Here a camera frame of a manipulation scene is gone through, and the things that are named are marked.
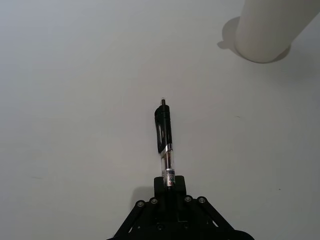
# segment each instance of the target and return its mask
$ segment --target pen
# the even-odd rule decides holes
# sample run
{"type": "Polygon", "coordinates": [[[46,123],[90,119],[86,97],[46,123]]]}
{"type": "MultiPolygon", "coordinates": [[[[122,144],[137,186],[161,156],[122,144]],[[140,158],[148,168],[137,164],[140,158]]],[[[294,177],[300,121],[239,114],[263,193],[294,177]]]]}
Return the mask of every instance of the pen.
{"type": "Polygon", "coordinates": [[[170,108],[166,100],[154,112],[158,152],[161,157],[161,168],[164,187],[171,190],[175,187],[174,151],[172,147],[172,134],[170,123],[170,108]]]}

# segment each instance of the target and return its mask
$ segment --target white cardboard tube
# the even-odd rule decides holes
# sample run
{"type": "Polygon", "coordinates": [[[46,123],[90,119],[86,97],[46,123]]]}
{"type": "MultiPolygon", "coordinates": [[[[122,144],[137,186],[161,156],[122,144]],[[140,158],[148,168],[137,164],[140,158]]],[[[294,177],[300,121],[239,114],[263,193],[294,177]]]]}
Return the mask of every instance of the white cardboard tube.
{"type": "Polygon", "coordinates": [[[271,62],[319,11],[320,0],[246,0],[235,33],[235,48],[250,61],[271,62]]]}

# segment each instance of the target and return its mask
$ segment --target white background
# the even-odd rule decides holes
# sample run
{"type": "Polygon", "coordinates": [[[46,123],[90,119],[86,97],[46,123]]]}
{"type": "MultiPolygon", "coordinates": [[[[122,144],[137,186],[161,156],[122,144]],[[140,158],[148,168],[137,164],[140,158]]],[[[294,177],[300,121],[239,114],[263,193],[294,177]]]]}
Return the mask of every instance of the white background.
{"type": "Polygon", "coordinates": [[[317,239],[320,17],[281,61],[221,49],[243,0],[2,0],[0,239],[104,240],[176,172],[256,240],[317,239]]]}

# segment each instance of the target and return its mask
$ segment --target pen label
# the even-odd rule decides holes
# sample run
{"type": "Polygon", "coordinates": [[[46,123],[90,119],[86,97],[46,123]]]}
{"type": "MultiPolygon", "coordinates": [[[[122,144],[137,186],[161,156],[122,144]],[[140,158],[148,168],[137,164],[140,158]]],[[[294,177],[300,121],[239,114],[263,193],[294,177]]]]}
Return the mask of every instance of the pen label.
{"type": "Polygon", "coordinates": [[[165,180],[166,180],[166,185],[168,187],[172,187],[176,183],[176,178],[175,178],[175,170],[172,168],[168,168],[165,170],[165,180]]]}

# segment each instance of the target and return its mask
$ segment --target screw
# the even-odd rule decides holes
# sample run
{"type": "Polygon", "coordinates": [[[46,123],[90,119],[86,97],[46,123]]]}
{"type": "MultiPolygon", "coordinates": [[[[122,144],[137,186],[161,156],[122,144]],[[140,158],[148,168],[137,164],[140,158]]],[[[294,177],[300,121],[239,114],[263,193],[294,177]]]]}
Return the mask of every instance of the screw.
{"type": "Polygon", "coordinates": [[[151,200],[151,203],[152,203],[152,204],[156,204],[157,202],[158,202],[158,200],[155,199],[155,198],[151,200]]]}
{"type": "Polygon", "coordinates": [[[145,205],[144,204],[144,202],[143,201],[139,201],[137,204],[136,204],[139,208],[141,208],[143,205],[145,205]]]}
{"type": "Polygon", "coordinates": [[[188,224],[188,223],[184,223],[184,224],[183,224],[183,228],[184,228],[185,230],[187,230],[187,229],[189,228],[189,224],[188,224]]]}
{"type": "Polygon", "coordinates": [[[184,198],[184,200],[185,200],[186,202],[190,202],[190,201],[191,201],[191,197],[186,196],[186,197],[184,198]]]}
{"type": "Polygon", "coordinates": [[[159,231],[163,230],[164,229],[164,226],[159,224],[158,226],[156,226],[156,229],[158,229],[159,231]]]}
{"type": "Polygon", "coordinates": [[[206,202],[206,200],[205,200],[203,197],[200,197],[200,198],[199,198],[199,203],[203,204],[203,203],[205,203],[205,202],[206,202]]]}

